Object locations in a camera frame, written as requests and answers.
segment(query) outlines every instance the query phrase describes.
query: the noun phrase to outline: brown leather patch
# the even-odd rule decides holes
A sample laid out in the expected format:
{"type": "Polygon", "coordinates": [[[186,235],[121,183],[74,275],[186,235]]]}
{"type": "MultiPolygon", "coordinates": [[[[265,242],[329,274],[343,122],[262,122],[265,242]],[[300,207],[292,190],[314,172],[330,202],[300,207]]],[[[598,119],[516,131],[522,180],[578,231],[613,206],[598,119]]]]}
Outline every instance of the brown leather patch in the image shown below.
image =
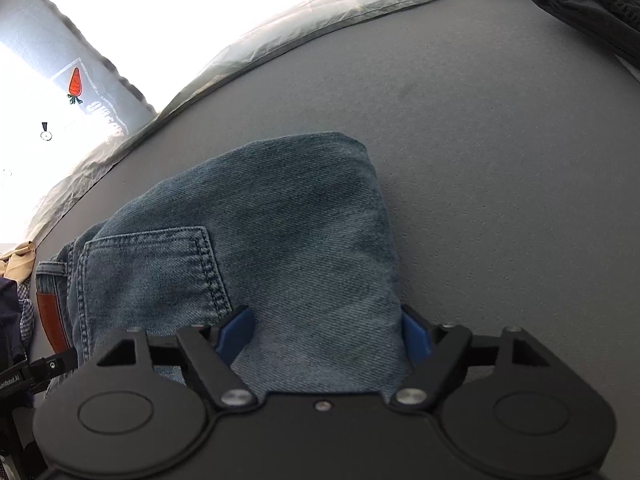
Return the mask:
{"type": "Polygon", "coordinates": [[[57,354],[68,350],[69,346],[66,343],[65,332],[62,329],[62,320],[58,311],[58,298],[55,294],[43,294],[41,292],[36,294],[36,298],[40,321],[54,353],[57,354]]]}

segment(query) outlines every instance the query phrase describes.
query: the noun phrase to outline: beige fabric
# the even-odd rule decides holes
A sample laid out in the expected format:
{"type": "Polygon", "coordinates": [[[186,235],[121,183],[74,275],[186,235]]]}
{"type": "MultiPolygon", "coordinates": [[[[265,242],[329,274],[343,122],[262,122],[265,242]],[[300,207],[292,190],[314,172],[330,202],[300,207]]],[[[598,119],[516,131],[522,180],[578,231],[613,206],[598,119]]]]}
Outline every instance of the beige fabric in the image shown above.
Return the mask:
{"type": "Polygon", "coordinates": [[[13,251],[0,256],[0,276],[14,280],[20,285],[31,275],[35,260],[36,244],[22,243],[13,251]]]}

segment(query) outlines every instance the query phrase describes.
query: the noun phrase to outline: gray tabletop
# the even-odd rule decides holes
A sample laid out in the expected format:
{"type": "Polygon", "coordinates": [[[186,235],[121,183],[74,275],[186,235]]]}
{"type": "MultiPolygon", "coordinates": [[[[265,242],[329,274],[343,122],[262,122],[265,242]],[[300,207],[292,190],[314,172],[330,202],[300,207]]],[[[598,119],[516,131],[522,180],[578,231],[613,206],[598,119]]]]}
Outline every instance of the gray tabletop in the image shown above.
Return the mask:
{"type": "MultiPolygon", "coordinates": [[[[613,405],[604,471],[640,470],[640,84],[529,0],[443,0],[313,40],[197,102],[107,174],[38,260],[153,184],[257,139],[369,149],[401,299],[525,326],[613,405]]],[[[31,358],[51,352],[38,327],[31,358]]]]}

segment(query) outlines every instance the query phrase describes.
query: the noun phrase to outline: silver bolt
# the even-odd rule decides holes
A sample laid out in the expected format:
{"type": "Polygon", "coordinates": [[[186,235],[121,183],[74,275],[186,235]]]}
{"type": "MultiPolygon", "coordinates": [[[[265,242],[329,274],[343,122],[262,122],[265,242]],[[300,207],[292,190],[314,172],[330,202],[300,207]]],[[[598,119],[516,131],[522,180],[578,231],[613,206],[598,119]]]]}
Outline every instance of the silver bolt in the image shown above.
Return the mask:
{"type": "Polygon", "coordinates": [[[418,388],[403,388],[396,393],[396,400],[400,402],[400,404],[415,406],[427,400],[427,393],[418,388]]]}
{"type": "Polygon", "coordinates": [[[246,406],[253,400],[254,396],[251,392],[241,388],[237,390],[229,390],[220,397],[220,400],[227,406],[246,406]]]}
{"type": "Polygon", "coordinates": [[[318,402],[314,404],[314,408],[319,412],[328,412],[332,407],[332,403],[328,400],[318,400],[318,402]]]}

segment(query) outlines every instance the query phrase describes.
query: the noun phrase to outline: metal screw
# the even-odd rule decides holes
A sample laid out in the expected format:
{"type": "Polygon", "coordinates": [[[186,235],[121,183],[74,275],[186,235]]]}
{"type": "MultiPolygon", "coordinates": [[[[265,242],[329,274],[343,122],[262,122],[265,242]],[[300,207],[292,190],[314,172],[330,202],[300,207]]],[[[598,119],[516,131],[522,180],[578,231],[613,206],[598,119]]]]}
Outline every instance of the metal screw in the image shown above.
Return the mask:
{"type": "Polygon", "coordinates": [[[396,393],[396,400],[400,404],[406,404],[407,406],[415,406],[421,404],[427,400],[427,393],[418,388],[403,388],[396,393]]]}
{"type": "Polygon", "coordinates": [[[254,399],[251,392],[241,388],[237,390],[229,390],[220,397],[220,400],[227,406],[246,406],[254,399]]]}
{"type": "Polygon", "coordinates": [[[332,407],[332,403],[328,400],[318,400],[318,402],[314,404],[314,408],[319,412],[328,412],[332,407]]]}

